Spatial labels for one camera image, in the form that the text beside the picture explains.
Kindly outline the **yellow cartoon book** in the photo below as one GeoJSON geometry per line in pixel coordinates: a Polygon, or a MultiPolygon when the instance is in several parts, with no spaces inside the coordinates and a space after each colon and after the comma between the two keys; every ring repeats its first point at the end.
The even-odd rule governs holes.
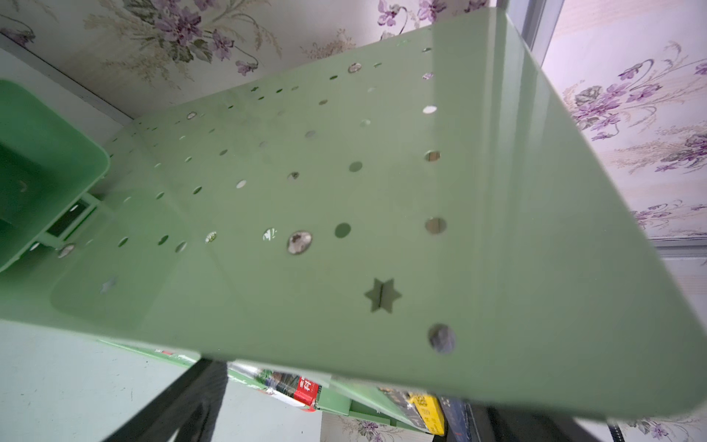
{"type": "Polygon", "coordinates": [[[438,399],[421,393],[409,393],[408,398],[420,414],[428,432],[435,436],[445,436],[447,425],[438,399]]]}

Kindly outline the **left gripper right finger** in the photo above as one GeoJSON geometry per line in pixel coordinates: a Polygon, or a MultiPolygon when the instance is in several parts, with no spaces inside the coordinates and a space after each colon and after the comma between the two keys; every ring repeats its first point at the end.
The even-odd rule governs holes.
{"type": "Polygon", "coordinates": [[[480,441],[598,441],[574,419],[470,404],[480,441]]]}

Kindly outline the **black book gold title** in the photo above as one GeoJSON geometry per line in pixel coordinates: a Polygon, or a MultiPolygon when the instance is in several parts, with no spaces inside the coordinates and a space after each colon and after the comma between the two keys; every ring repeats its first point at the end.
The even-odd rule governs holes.
{"type": "Polygon", "coordinates": [[[427,431],[427,426],[418,413],[416,406],[410,401],[405,392],[390,388],[379,388],[379,390],[401,410],[413,427],[427,431]]]}

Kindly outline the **green red plant book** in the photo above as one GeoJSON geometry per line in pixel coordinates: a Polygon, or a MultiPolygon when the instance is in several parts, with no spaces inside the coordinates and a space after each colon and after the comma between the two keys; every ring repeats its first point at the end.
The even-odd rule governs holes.
{"type": "Polygon", "coordinates": [[[228,378],[307,413],[316,409],[320,385],[298,375],[228,362],[228,378]]]}

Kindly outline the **dark blue hardcover book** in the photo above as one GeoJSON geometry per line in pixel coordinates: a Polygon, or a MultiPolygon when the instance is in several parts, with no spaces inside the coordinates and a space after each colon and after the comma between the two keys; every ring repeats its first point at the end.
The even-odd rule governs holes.
{"type": "Polygon", "coordinates": [[[438,398],[447,420],[449,431],[456,442],[472,442],[469,419],[462,401],[440,396],[438,398]]]}

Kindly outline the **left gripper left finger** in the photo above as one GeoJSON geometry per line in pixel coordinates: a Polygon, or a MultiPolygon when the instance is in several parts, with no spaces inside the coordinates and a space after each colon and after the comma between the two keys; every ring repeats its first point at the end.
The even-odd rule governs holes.
{"type": "Polygon", "coordinates": [[[106,440],[210,441],[226,385],[226,362],[202,358],[106,440]]]}

